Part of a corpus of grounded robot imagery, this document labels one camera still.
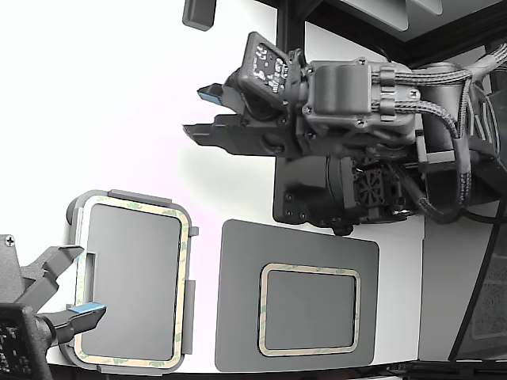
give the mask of metal bar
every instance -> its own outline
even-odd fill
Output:
[[[304,49],[304,21],[295,19],[294,0],[280,0],[276,19],[276,45],[288,52]]]
[[[307,21],[369,50],[388,55],[396,62],[405,62],[401,40],[327,2],[320,4]]]
[[[507,36],[507,2],[479,10],[404,44],[410,67],[450,59]]]
[[[295,19],[305,21],[308,16],[320,5],[323,0],[299,0],[295,4]]]

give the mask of gray plastic clip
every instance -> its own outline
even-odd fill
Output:
[[[382,94],[380,98],[380,119],[382,121],[395,121],[396,119],[396,100],[395,97]]]
[[[189,230],[189,236],[192,238],[192,237],[198,236],[198,235],[199,235],[199,227],[197,227],[197,226],[191,227]]]
[[[134,192],[124,192],[122,190],[111,190],[108,196],[119,200],[130,200],[132,202],[140,202],[153,204],[154,206],[170,207],[173,201],[171,199],[160,198],[158,196],[145,196],[144,194],[136,194]]]
[[[56,279],[82,252],[83,248],[77,245],[51,247],[44,252],[25,270],[31,276],[26,280],[30,284],[16,303],[31,306],[37,312],[58,290]]]
[[[383,93],[393,93],[396,90],[396,70],[394,67],[380,67],[380,89]]]
[[[181,353],[191,355],[193,351],[193,315],[196,300],[196,281],[185,282],[185,304],[183,306],[183,333]]]

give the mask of screw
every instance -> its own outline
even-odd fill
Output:
[[[14,240],[14,237],[12,235],[8,235],[6,237],[6,245],[8,247],[14,247],[16,244],[15,240]]]
[[[357,119],[357,126],[359,128],[364,128],[366,127],[366,119]]]
[[[412,89],[412,90],[410,91],[410,97],[411,97],[412,99],[420,99],[420,98],[421,98],[421,93],[419,92],[419,90],[418,90],[418,89]]]

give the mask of gray mat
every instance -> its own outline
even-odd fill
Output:
[[[360,335],[355,351],[284,357],[260,353],[257,342],[260,281],[262,269],[269,263],[352,269],[359,273]],[[367,366],[375,352],[378,270],[379,249],[371,241],[237,220],[225,222],[219,277],[217,368],[222,372],[267,372]],[[354,282],[350,280],[333,275],[270,273],[266,346],[322,348],[350,343]],[[300,328],[305,324],[309,329]],[[310,329],[314,329],[314,336],[308,335]]]

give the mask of rectangular frame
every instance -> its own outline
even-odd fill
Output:
[[[355,283],[356,298],[354,306],[353,318],[353,343],[348,347],[335,347],[335,348],[304,348],[304,349],[284,349],[284,350],[270,350],[265,346],[266,335],[266,315],[268,312],[268,275],[271,271],[278,272],[298,272],[298,273],[313,273],[317,275],[333,275],[333,276],[352,276]],[[343,354],[353,352],[359,344],[359,319],[360,319],[360,285],[361,280],[359,273],[351,269],[339,268],[320,268],[305,265],[290,265],[290,264],[276,264],[271,263],[262,269],[261,273],[261,298],[259,302],[259,337],[258,347],[261,354],[268,357],[278,356],[303,356],[303,355],[325,355],[325,354]]]
[[[469,14],[422,36],[403,42],[391,34],[342,9],[320,2],[304,20],[296,19],[295,10],[304,9],[309,0],[257,0],[276,8],[278,46],[285,52],[304,47],[304,21],[410,68],[444,61],[493,40],[507,36],[507,2],[501,1]]]
[[[183,331],[183,305],[185,297],[185,279],[186,279],[186,259],[187,245],[189,242],[189,221],[186,215],[174,208],[160,207],[146,203],[132,202],[130,200],[117,199],[110,196],[92,196],[79,210],[78,225],[76,226],[76,242],[85,249],[85,252],[78,258],[77,281],[75,305],[79,306],[84,303],[85,295],[85,277],[86,277],[86,251],[88,245],[88,233],[90,228],[90,216],[93,206],[102,204],[105,206],[119,207],[133,211],[146,212],[154,215],[165,215],[171,218],[179,219],[181,223],[180,234],[180,251],[178,255],[177,265],[177,284],[176,284],[176,306],[174,318],[173,333],[173,357],[166,361],[145,360],[145,359],[126,359],[126,358],[110,358],[105,356],[87,355],[82,350],[82,334],[76,335],[74,338],[74,352],[77,357],[88,364],[113,365],[122,367],[143,367],[143,368],[159,368],[169,369],[180,362],[181,359],[181,334]]]

